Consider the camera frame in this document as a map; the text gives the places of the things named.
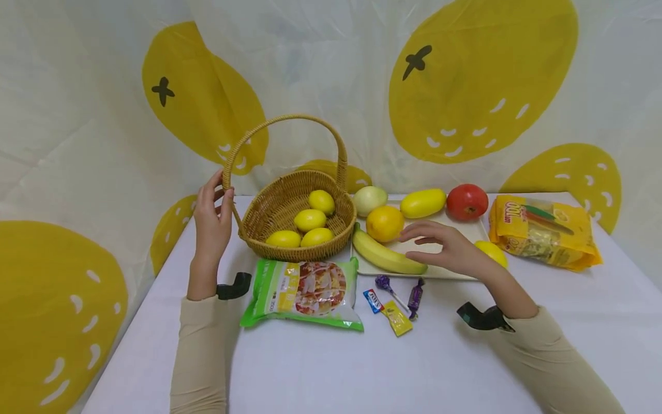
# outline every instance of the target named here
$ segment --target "green snack bag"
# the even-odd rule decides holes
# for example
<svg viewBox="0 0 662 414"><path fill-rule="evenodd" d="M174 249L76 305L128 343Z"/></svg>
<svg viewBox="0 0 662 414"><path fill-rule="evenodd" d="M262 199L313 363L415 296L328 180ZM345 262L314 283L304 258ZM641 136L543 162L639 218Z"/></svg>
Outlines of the green snack bag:
<svg viewBox="0 0 662 414"><path fill-rule="evenodd" d="M354 312L356 258L345 263L278 262L260 259L253 298L240 325L271 318L323 323L363 332Z"/></svg>

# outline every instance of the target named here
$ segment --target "yellow candy wrapper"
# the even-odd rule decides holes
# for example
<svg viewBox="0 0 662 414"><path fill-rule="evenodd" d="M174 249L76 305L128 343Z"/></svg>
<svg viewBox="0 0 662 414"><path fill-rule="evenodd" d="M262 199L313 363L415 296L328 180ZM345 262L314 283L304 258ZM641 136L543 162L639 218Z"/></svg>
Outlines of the yellow candy wrapper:
<svg viewBox="0 0 662 414"><path fill-rule="evenodd" d="M381 312L389 318L391 328L395 332L395 336L401 336L411 331L414 325L412 325L409 318L407 318L404 313L400 310L398 305L394 301L384 303L384 309Z"/></svg>
<svg viewBox="0 0 662 414"><path fill-rule="evenodd" d="M514 256L575 272L602 263L591 218L580 207L499 195L489 220L490 241Z"/></svg>

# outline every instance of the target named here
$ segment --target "sleeve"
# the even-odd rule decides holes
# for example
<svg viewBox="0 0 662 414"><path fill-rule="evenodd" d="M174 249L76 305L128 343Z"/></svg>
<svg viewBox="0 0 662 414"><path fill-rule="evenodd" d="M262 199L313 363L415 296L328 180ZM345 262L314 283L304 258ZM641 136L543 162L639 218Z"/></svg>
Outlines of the sleeve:
<svg viewBox="0 0 662 414"><path fill-rule="evenodd" d="M170 387L170 413L225 414L227 302L210 297L181 301L181 327Z"/></svg>
<svg viewBox="0 0 662 414"><path fill-rule="evenodd" d="M504 356L544 413L625 413L545 308L531 319L505 319L515 332L499 330Z"/></svg>

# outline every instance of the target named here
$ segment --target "banana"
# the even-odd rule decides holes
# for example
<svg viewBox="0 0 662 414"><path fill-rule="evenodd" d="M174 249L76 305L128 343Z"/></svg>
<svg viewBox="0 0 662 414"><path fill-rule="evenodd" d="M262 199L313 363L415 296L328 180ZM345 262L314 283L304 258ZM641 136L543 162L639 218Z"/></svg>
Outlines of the banana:
<svg viewBox="0 0 662 414"><path fill-rule="evenodd" d="M361 225L354 225L354 235L352 236L354 248L368 262L378 266L388 272L402 274L423 274L428 270L428 265L415 262L408 259L402 253L379 244L374 238L370 237L365 231L361 230Z"/></svg>

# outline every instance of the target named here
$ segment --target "white tablecloth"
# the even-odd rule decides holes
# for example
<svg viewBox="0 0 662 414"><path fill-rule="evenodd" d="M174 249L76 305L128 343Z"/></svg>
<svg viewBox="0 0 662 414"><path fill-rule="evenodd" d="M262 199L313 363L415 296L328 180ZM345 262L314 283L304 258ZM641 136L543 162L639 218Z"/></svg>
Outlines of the white tablecloth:
<svg viewBox="0 0 662 414"><path fill-rule="evenodd" d="M567 193L538 198L577 205ZM250 197L237 197L239 212ZM584 274L509 256L510 271L545 305L602 376L628 413L662 412L662 293L616 243L594 225L604 265ZM181 235L104 371L84 413L166 413L177 348L179 300L185 295L195 227ZM349 248L334 258L344 261ZM219 283L253 272L257 257L234 234ZM405 299L414 279L393 278ZM504 413L540 412L485 340L455 310L493 302L479 282L430 280L414 330L400 338L374 315L359 276L355 310L364 333L296 321L266 321L244 330L238 321L249 296L228 319L232 365L230 412L258 413ZM390 300L381 293L383 301Z"/></svg>

